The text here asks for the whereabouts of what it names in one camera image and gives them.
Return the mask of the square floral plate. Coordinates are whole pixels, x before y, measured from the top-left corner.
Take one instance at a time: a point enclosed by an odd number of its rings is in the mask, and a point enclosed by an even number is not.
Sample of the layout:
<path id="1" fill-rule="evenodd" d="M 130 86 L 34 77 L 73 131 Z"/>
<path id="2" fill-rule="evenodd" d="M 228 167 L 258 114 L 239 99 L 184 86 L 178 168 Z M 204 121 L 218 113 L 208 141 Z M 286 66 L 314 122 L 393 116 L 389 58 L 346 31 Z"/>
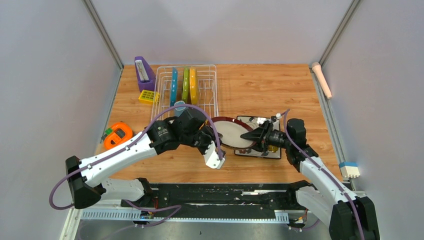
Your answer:
<path id="1" fill-rule="evenodd" d="M 259 116 L 238 115 L 236 119 L 247 124 L 247 122 L 263 121 L 266 118 L 259 117 Z M 236 149 L 234 150 L 234 154 L 236 156 L 242 156 L 242 157 L 255 157 L 255 158 L 279 160 L 282 158 L 282 149 L 278 147 L 274 147 L 274 146 L 269 147 L 265 152 L 256 151 L 255 148 Z"/>

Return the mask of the round red rimmed plate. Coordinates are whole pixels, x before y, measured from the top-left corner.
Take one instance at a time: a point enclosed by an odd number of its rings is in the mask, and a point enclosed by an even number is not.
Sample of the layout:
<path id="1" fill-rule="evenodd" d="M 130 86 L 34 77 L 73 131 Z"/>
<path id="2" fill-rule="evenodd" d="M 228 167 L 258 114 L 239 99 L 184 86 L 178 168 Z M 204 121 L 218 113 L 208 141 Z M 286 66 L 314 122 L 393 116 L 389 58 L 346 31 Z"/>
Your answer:
<path id="1" fill-rule="evenodd" d="M 252 140 L 241 138 L 253 129 L 246 123 L 231 117 L 217 116 L 211 119 L 221 143 L 230 149 L 242 150 L 253 147 L 256 143 Z"/>

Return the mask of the yellow polka dot plate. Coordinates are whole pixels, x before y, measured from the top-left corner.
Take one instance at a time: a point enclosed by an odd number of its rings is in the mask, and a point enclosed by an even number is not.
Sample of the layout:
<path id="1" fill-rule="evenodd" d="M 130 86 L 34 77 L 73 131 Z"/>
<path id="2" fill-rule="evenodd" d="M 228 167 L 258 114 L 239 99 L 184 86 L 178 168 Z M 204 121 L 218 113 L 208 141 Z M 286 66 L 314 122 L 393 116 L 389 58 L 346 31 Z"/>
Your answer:
<path id="1" fill-rule="evenodd" d="M 197 105 L 199 102 L 199 86 L 198 86 L 197 70 L 194 67 L 189 69 L 189 94 L 192 105 Z"/>

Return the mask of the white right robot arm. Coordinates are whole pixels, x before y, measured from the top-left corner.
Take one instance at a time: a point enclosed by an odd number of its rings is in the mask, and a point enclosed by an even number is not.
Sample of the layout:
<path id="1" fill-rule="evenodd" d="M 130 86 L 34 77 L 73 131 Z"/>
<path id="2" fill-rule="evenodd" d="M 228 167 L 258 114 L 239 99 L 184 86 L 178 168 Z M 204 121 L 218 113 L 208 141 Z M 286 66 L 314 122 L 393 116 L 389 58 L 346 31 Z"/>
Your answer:
<path id="1" fill-rule="evenodd" d="M 368 196 L 360 197 L 343 185 L 307 143 L 302 119 L 287 120 L 284 131 L 275 130 L 267 120 L 240 137 L 253 141 L 261 150 L 268 146 L 285 149 L 286 158 L 306 181 L 294 182 L 285 195 L 292 209 L 303 206 L 328 227 L 333 240 L 378 240 L 380 232 L 376 209 Z"/>

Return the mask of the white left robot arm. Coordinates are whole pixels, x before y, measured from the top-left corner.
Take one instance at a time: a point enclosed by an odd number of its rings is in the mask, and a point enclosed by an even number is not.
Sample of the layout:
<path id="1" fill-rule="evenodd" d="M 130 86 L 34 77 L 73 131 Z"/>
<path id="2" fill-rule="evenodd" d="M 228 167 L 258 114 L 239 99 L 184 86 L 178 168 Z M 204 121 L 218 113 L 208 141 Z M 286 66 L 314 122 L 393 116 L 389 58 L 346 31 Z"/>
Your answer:
<path id="1" fill-rule="evenodd" d="M 114 173 L 144 159 L 158 156 L 179 146 L 198 149 L 205 164 L 220 169 L 225 162 L 216 127 L 198 107 L 188 107 L 179 116 L 155 118 L 144 131 L 98 155 L 65 160 L 67 183 L 76 209 L 85 209 L 103 200 L 128 200 L 149 206 L 153 193 L 144 178 L 111 179 Z"/>

